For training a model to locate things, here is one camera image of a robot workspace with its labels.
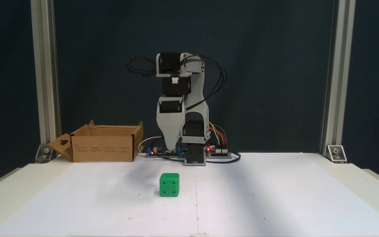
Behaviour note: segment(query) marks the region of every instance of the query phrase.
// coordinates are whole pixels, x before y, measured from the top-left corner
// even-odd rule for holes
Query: aluminum frame
[[[326,155],[328,145],[341,145],[347,79],[349,76],[353,20],[356,0],[340,0],[334,14],[331,57],[322,123],[320,152]]]
[[[40,143],[62,134],[53,0],[30,0],[35,52]]]

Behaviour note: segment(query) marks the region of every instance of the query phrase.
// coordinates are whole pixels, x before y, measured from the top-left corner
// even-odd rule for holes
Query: white cable
[[[141,152],[140,147],[141,147],[141,144],[143,144],[143,142],[145,142],[145,141],[147,141],[147,140],[150,140],[150,139],[152,139],[152,138],[162,138],[162,137],[151,137],[151,138],[147,138],[147,139],[143,140],[143,141],[140,142],[140,144],[138,145],[138,151]]]

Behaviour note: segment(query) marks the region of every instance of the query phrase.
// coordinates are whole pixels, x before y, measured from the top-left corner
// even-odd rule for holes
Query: cardboard box
[[[93,120],[49,144],[73,162],[132,162],[143,141],[143,122],[138,126],[95,125]]]

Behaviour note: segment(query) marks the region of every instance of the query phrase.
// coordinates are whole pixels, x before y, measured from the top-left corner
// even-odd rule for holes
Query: white table
[[[308,154],[308,156],[379,212],[378,179],[353,164],[333,164],[319,154]],[[47,164],[27,165],[2,180],[0,182],[0,224],[16,213],[71,164],[68,159],[60,157]]]

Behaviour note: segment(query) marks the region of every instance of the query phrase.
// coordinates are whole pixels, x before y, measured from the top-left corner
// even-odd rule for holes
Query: green cube
[[[161,197],[177,197],[179,194],[179,174],[163,173],[159,179]]]

